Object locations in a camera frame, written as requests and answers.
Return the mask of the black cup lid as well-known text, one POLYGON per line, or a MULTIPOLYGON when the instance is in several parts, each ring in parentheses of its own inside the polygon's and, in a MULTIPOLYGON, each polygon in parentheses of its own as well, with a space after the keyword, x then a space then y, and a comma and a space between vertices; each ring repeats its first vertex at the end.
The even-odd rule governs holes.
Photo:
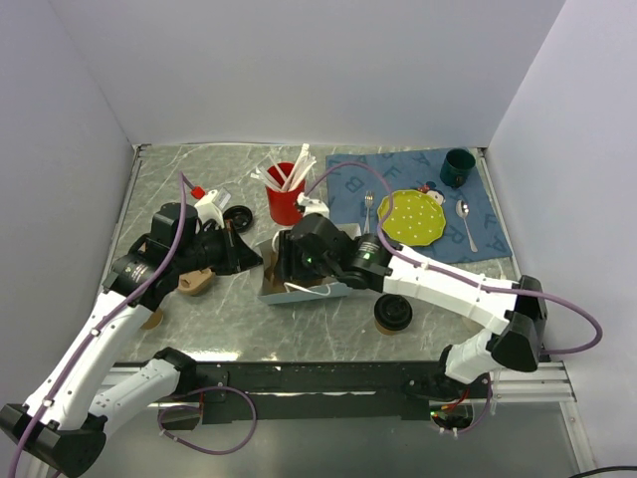
POLYGON ((239 234, 249 231, 254 224, 253 212, 245 205, 229 207, 224 211, 223 218, 230 221, 239 234))
POLYGON ((375 322, 384 324, 406 324, 413 319, 410 303, 402 296, 385 294, 374 304, 375 322))

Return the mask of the light blue paper bag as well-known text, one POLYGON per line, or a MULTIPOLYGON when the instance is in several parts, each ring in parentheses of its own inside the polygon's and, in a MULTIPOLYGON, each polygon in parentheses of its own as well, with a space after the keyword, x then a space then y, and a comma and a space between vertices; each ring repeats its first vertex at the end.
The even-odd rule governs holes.
POLYGON ((274 306, 292 304, 314 300, 347 297, 352 289, 333 278, 324 278, 320 282, 310 282, 303 285, 295 284, 290 288, 283 283, 276 284, 274 290, 265 288, 264 268, 270 264, 272 239, 262 241, 255 246, 255 251, 263 258, 263 264, 250 271, 250 281, 255 295, 262 303, 274 306))

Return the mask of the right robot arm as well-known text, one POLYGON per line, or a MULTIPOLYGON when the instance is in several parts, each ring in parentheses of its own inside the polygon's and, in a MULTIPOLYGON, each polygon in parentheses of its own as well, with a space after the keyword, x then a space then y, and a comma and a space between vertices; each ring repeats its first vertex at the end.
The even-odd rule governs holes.
POLYGON ((458 396, 497 368, 533 372, 538 367, 547 310, 536 278, 508 281, 470 273, 376 234, 350 237, 317 213, 280 232, 278 244, 301 273, 417 299, 478 324, 478 333, 441 354, 435 383, 446 396, 458 396))

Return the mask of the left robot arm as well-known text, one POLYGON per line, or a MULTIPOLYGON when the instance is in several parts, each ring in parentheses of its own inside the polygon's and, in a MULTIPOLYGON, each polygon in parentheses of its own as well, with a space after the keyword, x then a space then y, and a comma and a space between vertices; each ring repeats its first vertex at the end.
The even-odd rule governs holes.
POLYGON ((113 262, 87 322, 51 375, 24 403, 3 406, 1 429, 20 452, 80 477, 107 438, 143 408, 196 391, 196 360, 173 348, 156 353, 110 391, 99 389, 123 346, 178 288, 181 276, 205 269, 230 276, 262 265, 231 221, 201 220, 199 212, 192 205, 163 204, 149 232, 113 262))

